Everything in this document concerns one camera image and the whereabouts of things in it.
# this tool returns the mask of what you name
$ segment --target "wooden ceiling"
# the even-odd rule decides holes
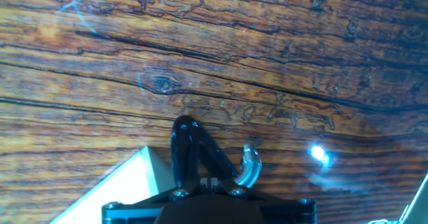
[[[51,221],[143,146],[171,162],[182,114],[236,165],[256,143],[255,188],[319,223],[398,219],[428,170],[427,23],[428,0],[0,0],[0,221]]]

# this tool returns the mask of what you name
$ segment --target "black plastic mount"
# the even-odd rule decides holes
[[[108,203],[102,207],[102,223],[316,223],[313,199],[282,200],[236,184],[236,168],[190,116],[181,116],[174,122],[171,158],[177,188],[132,205]],[[200,179],[198,160],[210,178]]]
[[[312,199],[282,200],[233,180],[185,181],[181,187],[133,205],[105,205],[103,224],[316,223]]]

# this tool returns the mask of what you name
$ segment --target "screw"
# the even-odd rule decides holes
[[[234,188],[229,194],[238,197],[238,196],[244,195],[245,193],[246,191],[243,188],[237,187],[237,188]]]
[[[122,203],[117,202],[117,201],[113,201],[111,203],[105,204],[104,207],[107,209],[114,209],[116,207],[119,207]]]
[[[178,189],[178,190],[175,190],[173,192],[173,195],[176,196],[176,197],[187,197],[190,194],[189,194],[188,191],[186,191],[184,189]]]
[[[299,201],[300,203],[303,203],[303,204],[309,204],[309,203],[313,203],[313,202],[315,202],[315,200],[314,200],[314,199],[303,199],[303,198],[298,199],[298,201]]]

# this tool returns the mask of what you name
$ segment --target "curved tube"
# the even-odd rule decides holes
[[[251,188],[259,177],[261,160],[257,150],[250,144],[243,146],[241,170],[242,173],[235,178],[235,182],[238,185]]]

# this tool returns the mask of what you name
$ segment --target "wooden board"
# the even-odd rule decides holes
[[[48,223],[173,120],[319,223],[398,219],[428,170],[428,0],[0,0],[0,221]],[[323,165],[310,154],[321,146]]]

